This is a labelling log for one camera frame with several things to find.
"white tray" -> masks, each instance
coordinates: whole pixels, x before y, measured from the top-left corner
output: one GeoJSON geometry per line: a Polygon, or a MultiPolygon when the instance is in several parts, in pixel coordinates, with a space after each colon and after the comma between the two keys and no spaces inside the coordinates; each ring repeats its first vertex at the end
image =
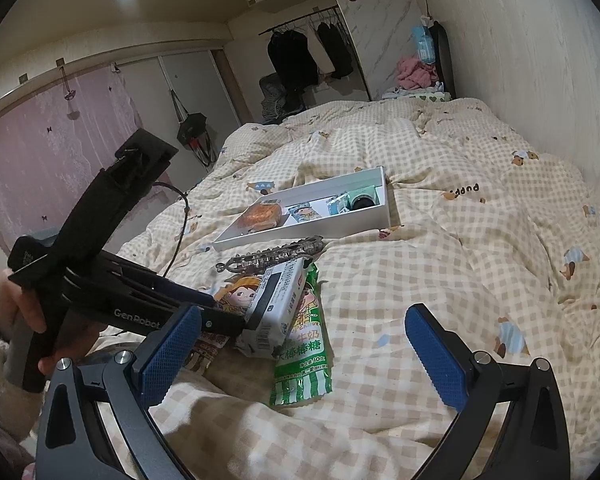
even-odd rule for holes
{"type": "Polygon", "coordinates": [[[222,232],[213,242],[216,251],[224,251],[232,247],[268,240],[307,238],[320,235],[324,238],[342,238],[369,229],[385,229],[390,226],[389,206],[386,199],[386,183],[384,168],[378,166],[372,170],[362,170],[356,173],[335,176],[304,186],[284,189],[276,193],[262,196],[256,202],[264,200],[279,200],[283,209],[284,225],[274,227],[259,233],[242,234],[242,229],[237,226],[240,217],[222,232]],[[311,202],[312,207],[320,214],[326,214],[326,203],[320,199],[341,195],[362,187],[374,186],[378,195],[379,205],[349,211],[336,216],[324,216],[306,222],[296,222],[292,216],[286,215],[286,208],[301,202],[311,202]]]}

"hanging bag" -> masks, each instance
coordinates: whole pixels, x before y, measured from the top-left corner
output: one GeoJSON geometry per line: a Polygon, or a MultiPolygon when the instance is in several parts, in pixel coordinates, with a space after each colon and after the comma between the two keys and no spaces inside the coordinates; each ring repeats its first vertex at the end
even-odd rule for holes
{"type": "Polygon", "coordinates": [[[205,168],[210,168],[218,160],[218,154],[211,142],[209,132],[206,129],[206,117],[203,114],[190,114],[182,104],[182,101],[171,89],[171,100],[176,110],[176,117],[180,123],[178,129],[178,141],[189,148],[205,168]]]}

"white wall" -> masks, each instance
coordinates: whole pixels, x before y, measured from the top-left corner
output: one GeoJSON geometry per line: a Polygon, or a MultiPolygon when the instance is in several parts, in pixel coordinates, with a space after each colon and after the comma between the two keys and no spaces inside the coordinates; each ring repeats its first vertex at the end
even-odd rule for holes
{"type": "Polygon", "coordinates": [[[600,13],[591,0],[429,0],[459,96],[572,161],[600,204],[600,13]]]}
{"type": "MultiPolygon", "coordinates": [[[[265,0],[247,0],[257,5],[265,0]]],[[[373,99],[395,86],[401,56],[416,52],[411,28],[420,24],[416,0],[337,0],[373,99]]]]}
{"type": "MultiPolygon", "coordinates": [[[[325,9],[336,4],[336,0],[306,0],[278,12],[251,9],[229,20],[228,26],[234,40],[224,46],[224,51],[256,122],[262,122],[260,103],[264,97],[258,82],[261,77],[275,72],[267,53],[271,33],[259,34],[269,27],[313,12],[314,7],[325,9]]],[[[336,100],[368,101],[358,70],[341,80],[308,88],[304,93],[304,102],[308,107],[336,100]]]]}

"sliding closet door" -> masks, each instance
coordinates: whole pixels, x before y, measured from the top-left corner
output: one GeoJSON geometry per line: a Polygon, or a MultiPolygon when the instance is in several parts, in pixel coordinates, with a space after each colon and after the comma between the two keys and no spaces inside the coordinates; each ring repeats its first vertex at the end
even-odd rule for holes
{"type": "Polygon", "coordinates": [[[206,116],[206,126],[216,146],[240,127],[210,52],[189,52],[163,56],[162,61],[173,89],[190,114],[206,116]]]}
{"type": "Polygon", "coordinates": [[[142,127],[178,148],[167,170],[171,183],[182,190],[192,188],[206,177],[206,171],[191,150],[186,150],[178,142],[180,125],[157,57],[123,64],[120,70],[125,77],[126,90],[140,115],[142,127]]]}

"snack package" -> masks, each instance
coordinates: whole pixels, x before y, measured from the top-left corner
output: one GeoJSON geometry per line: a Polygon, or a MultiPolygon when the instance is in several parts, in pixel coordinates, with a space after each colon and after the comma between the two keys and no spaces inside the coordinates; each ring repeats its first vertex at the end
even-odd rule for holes
{"type": "MultiPolygon", "coordinates": [[[[260,281],[256,276],[244,276],[235,283],[220,288],[214,294],[214,299],[225,312],[244,316],[256,295],[260,281]]],[[[184,367],[203,374],[227,341],[229,338],[225,335],[203,332],[193,345],[191,356],[184,367]]]]}
{"type": "Polygon", "coordinates": [[[311,207],[311,204],[308,202],[290,205],[287,209],[289,214],[295,218],[297,222],[307,222],[309,220],[322,218],[322,216],[320,216],[320,214],[313,207],[311,207]]]}
{"type": "Polygon", "coordinates": [[[238,218],[238,227],[243,234],[257,233],[273,229],[280,222],[282,208],[278,200],[263,200],[250,205],[238,218]]]}
{"type": "Polygon", "coordinates": [[[276,359],[302,298],[305,259],[269,267],[244,316],[246,325],[235,346],[247,357],[276,359]]]}
{"type": "Polygon", "coordinates": [[[318,269],[311,264],[296,318],[276,363],[271,406],[313,399],[331,391],[317,285],[318,269]]]}
{"type": "Polygon", "coordinates": [[[347,212],[349,210],[349,195],[344,193],[340,196],[331,197],[327,200],[327,208],[329,208],[329,215],[331,216],[347,212]]]}

